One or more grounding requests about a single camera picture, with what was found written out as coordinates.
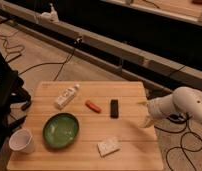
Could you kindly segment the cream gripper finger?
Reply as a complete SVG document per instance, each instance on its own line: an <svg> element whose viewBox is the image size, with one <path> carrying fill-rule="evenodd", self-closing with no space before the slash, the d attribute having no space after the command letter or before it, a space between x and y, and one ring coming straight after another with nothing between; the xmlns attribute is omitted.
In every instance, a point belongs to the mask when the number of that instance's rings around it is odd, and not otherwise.
<svg viewBox="0 0 202 171"><path fill-rule="evenodd" d="M141 128L149 128L154 124L154 119L151 116L145 116L140 124Z"/></svg>
<svg viewBox="0 0 202 171"><path fill-rule="evenodd" d="M138 102L139 105L148 106L148 102Z"/></svg>

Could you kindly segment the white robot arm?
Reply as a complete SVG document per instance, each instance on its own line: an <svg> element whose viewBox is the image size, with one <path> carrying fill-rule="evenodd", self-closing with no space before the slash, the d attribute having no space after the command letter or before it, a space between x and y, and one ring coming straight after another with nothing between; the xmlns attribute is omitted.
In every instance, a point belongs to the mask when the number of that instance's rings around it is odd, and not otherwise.
<svg viewBox="0 0 202 171"><path fill-rule="evenodd" d="M179 87L169 95L149 100L146 106L148 114L140 123L142 128L178 113L188 114L202 125L202 91L198 89Z"/></svg>

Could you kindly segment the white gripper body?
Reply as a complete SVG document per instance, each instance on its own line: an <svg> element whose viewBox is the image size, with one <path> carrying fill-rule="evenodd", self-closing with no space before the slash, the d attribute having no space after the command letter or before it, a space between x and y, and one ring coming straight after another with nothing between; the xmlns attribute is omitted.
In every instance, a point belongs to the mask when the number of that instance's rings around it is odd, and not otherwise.
<svg viewBox="0 0 202 171"><path fill-rule="evenodd" d="M167 118L169 115L174 114L176 108L173 103L173 96L167 95L149 100L148 111L154 119Z"/></svg>

